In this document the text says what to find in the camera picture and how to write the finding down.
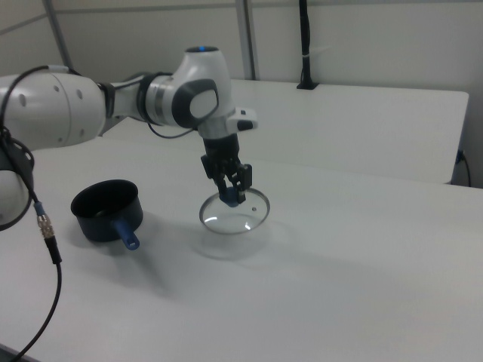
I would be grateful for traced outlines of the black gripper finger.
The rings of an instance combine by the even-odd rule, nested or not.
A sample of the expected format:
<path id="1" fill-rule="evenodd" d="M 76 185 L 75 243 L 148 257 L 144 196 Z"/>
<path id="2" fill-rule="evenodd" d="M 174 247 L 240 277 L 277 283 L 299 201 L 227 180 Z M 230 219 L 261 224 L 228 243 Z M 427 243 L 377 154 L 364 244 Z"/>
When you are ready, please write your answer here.
<path id="1" fill-rule="evenodd" d="M 201 157 L 201 161 L 208 179 L 212 179 L 214 181 L 214 184 L 218 189 L 219 196 L 225 197 L 227 193 L 227 186 L 223 167 L 215 158 L 211 158 L 208 155 L 203 155 Z"/>
<path id="2" fill-rule="evenodd" d="M 242 204 L 246 200 L 245 192 L 252 186 L 252 166 L 249 164 L 237 164 L 230 174 L 232 183 L 232 200 L 235 204 Z"/>

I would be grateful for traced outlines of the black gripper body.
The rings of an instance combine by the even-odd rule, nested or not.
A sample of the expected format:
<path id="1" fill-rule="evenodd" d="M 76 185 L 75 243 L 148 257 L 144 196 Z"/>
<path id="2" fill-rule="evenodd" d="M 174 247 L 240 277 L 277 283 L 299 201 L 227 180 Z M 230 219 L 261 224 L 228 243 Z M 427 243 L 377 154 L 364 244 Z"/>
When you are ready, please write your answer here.
<path id="1" fill-rule="evenodd" d="M 237 134 L 216 140 L 203 139 L 203 143 L 205 155 L 202 156 L 202 164 L 208 178 L 217 178 L 220 175 L 228 178 L 239 177 L 243 166 L 238 157 Z"/>

